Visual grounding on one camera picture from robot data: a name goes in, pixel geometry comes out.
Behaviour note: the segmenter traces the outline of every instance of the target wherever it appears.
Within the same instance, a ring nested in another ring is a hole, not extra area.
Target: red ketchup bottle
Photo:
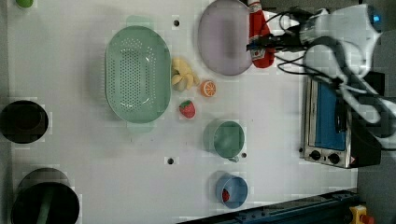
[[[249,43],[251,43],[259,36],[266,36],[271,32],[262,14],[262,4],[260,0],[248,0],[247,3],[250,10],[250,29],[248,37]],[[274,63],[275,49],[253,49],[250,51],[250,55],[256,67],[266,68]]]

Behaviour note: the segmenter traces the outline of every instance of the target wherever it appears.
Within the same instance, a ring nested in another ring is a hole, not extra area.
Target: strawberry
[[[223,190],[221,196],[222,196],[222,199],[223,199],[223,201],[224,201],[225,203],[227,203],[228,200],[230,200],[230,193],[228,192],[227,189],[224,189],[224,190]]]
[[[195,107],[192,101],[183,102],[179,107],[180,113],[188,119],[192,119],[195,116]]]

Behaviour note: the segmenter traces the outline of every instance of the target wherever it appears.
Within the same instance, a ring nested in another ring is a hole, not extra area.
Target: blue bowl
[[[222,199],[224,189],[230,194],[230,199],[227,202]],[[225,174],[216,184],[216,197],[228,208],[240,207],[248,197],[248,184],[239,176]]]

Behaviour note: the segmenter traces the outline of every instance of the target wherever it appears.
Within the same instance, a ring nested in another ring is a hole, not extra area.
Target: green colander
[[[106,50],[106,98],[132,123],[149,123],[169,105],[171,57],[163,39],[144,26],[119,31]]]

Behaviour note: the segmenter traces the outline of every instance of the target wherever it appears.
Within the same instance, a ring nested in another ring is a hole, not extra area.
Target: green cup
[[[215,119],[204,130],[206,150],[216,152],[216,154],[229,161],[239,161],[238,154],[244,144],[244,130],[234,121]]]
[[[34,0],[16,0],[18,6],[20,7],[31,7],[33,5]]]

